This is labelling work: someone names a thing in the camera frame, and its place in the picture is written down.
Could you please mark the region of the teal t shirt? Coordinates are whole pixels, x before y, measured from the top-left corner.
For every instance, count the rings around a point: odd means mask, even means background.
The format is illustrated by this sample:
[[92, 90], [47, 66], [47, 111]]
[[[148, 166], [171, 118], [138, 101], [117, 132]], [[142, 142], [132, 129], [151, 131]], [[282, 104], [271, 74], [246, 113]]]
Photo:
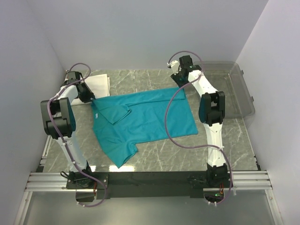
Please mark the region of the teal t shirt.
[[102, 151], [120, 168], [136, 144], [198, 133], [184, 90], [166, 88], [92, 101], [93, 131]]

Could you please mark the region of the clear plastic bin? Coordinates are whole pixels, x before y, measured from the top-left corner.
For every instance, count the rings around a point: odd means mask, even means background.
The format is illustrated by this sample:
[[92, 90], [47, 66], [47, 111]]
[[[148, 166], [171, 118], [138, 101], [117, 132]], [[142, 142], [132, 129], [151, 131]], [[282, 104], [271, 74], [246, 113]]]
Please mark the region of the clear plastic bin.
[[209, 82], [225, 93], [225, 117], [245, 118], [255, 113], [253, 97], [244, 80], [244, 72], [234, 61], [204, 61], [201, 66]]

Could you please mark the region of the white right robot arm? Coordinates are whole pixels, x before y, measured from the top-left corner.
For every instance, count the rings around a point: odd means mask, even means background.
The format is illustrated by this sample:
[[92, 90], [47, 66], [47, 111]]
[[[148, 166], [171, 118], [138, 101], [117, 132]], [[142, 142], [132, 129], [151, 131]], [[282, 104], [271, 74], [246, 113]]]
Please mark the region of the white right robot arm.
[[195, 65], [189, 55], [182, 56], [179, 60], [169, 60], [168, 68], [172, 70], [171, 78], [180, 88], [186, 87], [190, 83], [200, 97], [198, 116], [204, 125], [208, 145], [205, 181], [210, 187], [218, 186], [230, 178], [227, 162], [222, 153], [225, 94], [213, 87], [204, 75], [202, 68]]

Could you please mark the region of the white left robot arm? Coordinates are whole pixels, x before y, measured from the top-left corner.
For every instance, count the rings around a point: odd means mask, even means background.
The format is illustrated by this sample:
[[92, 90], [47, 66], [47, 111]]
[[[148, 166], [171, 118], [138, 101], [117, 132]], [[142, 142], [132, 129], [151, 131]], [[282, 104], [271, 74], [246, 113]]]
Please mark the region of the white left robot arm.
[[60, 145], [68, 161], [69, 172], [62, 171], [60, 175], [73, 189], [92, 188], [96, 184], [90, 178], [91, 168], [75, 136], [76, 121], [71, 107], [76, 99], [83, 104], [95, 99], [94, 93], [82, 79], [82, 73], [68, 71], [56, 97], [40, 102], [44, 131]]

